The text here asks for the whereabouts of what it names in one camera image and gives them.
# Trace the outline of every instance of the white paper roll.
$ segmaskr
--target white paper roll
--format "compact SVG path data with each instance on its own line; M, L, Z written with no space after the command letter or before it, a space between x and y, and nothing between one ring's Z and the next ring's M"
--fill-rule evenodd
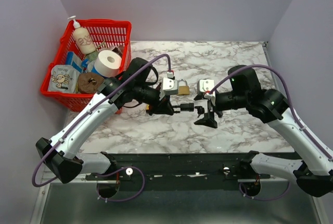
M109 50L99 52L92 72L100 74L103 77L114 77L119 72L121 57Z

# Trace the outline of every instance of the gold lock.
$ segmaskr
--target gold lock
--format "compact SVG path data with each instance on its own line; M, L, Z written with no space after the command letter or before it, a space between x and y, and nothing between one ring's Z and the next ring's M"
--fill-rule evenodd
M180 86L180 82L184 82L185 86ZM178 80L178 94L177 95L189 95L189 86L184 79Z

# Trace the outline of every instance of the white marble surface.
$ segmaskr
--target white marble surface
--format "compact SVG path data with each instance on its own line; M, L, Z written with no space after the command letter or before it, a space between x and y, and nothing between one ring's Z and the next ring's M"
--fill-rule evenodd
M132 42L132 58L150 60L168 53L177 79L187 80L190 96L172 96L172 104L193 102L196 83L202 78L220 81L229 68L244 64L267 64L258 42ZM160 59L154 66L161 75L167 69L167 60ZM269 71L257 69L263 88L273 87ZM219 89L231 89L226 82ZM76 113L70 113L68 121ZM229 110L222 119L216 117L218 128L193 124L196 113L174 116L148 116L145 105L123 109L88 138L81 148L83 153L222 153L222 152L292 152L293 149L273 129L250 116L246 110Z

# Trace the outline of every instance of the soap dispenser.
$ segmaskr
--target soap dispenser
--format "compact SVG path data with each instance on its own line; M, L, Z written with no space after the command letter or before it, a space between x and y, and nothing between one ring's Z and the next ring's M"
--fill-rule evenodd
M73 37L81 53L84 55L90 54L96 50L94 42L90 37L88 30L81 27L81 25L75 20L75 18L76 16L68 18L70 20L73 20L73 26L75 28L75 30L73 31Z

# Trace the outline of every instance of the tape roll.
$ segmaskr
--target tape roll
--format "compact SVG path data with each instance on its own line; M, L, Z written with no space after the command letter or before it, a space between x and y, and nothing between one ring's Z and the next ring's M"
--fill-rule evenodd
M114 77L119 72L121 57L110 50L99 52L92 72L101 75L104 78Z
M83 73L78 78L78 91L81 94L95 94L98 87L104 82L104 78L92 72Z

